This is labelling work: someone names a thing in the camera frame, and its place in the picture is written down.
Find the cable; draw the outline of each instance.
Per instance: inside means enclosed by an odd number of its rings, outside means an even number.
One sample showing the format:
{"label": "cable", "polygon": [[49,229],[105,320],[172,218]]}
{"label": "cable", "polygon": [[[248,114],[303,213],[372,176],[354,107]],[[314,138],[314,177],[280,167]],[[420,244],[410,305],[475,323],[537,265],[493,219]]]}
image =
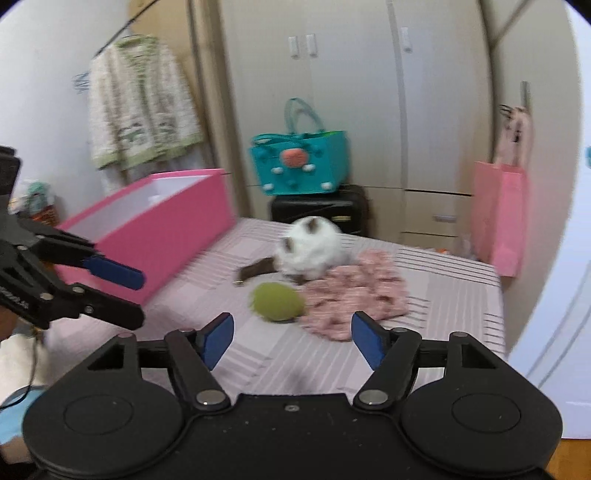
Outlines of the cable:
{"label": "cable", "polygon": [[8,405],[3,405],[2,407],[0,407],[0,411],[4,410],[6,408],[10,408],[10,407],[14,407],[15,405],[18,405],[20,402],[22,402],[27,397],[27,395],[31,391],[31,389],[33,387],[33,380],[35,379],[35,371],[37,370],[37,345],[38,344],[39,344],[39,334],[36,333],[35,334],[35,343],[33,344],[33,367],[31,368],[31,378],[29,379],[29,384],[27,385],[27,389],[25,390],[25,393],[23,393],[23,395],[18,400],[15,400],[12,403],[9,403]]}

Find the pink storage box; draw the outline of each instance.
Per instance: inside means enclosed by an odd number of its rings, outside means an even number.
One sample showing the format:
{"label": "pink storage box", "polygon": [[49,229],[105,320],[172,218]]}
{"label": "pink storage box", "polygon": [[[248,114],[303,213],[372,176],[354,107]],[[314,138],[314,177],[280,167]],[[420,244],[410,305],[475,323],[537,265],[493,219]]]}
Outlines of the pink storage box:
{"label": "pink storage box", "polygon": [[143,271],[141,290],[115,285],[82,268],[57,265],[58,275],[66,283],[80,282],[145,304],[235,224],[223,174],[211,169],[150,175],[59,225],[94,242],[108,258]]}

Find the bed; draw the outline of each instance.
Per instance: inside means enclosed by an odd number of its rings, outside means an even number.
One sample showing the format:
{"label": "bed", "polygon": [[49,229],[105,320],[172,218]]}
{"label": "bed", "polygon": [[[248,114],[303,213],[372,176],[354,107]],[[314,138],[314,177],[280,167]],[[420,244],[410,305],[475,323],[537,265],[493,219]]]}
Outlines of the bed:
{"label": "bed", "polygon": [[[264,281],[285,281],[281,274],[253,278],[242,287],[232,284],[239,267],[272,255],[274,242],[287,228],[282,223],[241,219],[150,300],[145,325],[136,332],[138,339],[161,339],[181,327],[198,329],[219,313],[230,312],[234,341],[213,374],[233,399],[241,392],[345,393],[352,398],[371,374],[352,342],[314,336],[297,323],[268,323],[251,312],[252,289]],[[382,322],[384,326],[403,326],[423,338],[440,340],[462,330],[504,358],[501,288],[492,267],[352,235],[343,235],[342,242],[353,255],[368,248],[391,252],[406,279],[410,312]],[[121,331],[86,316],[54,322],[46,344],[56,377]],[[171,388],[165,371],[144,369],[142,374]],[[442,375],[443,369],[422,369],[415,388]]]}

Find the hanging sweater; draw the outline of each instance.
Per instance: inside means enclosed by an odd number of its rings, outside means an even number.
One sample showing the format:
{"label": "hanging sweater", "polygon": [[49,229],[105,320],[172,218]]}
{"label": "hanging sweater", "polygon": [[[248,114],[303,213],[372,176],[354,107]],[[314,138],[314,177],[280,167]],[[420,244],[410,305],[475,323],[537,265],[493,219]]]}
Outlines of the hanging sweater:
{"label": "hanging sweater", "polygon": [[203,139],[174,55],[152,36],[118,41],[92,61],[89,103],[97,168],[169,160]]}

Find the drawer handle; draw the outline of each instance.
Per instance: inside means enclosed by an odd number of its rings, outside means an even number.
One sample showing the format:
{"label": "drawer handle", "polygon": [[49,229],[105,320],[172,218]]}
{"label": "drawer handle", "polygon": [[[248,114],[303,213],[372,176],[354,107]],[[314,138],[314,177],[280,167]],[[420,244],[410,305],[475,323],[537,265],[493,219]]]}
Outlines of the drawer handle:
{"label": "drawer handle", "polygon": [[457,216],[455,215],[433,215],[433,220],[442,223],[456,223]]}

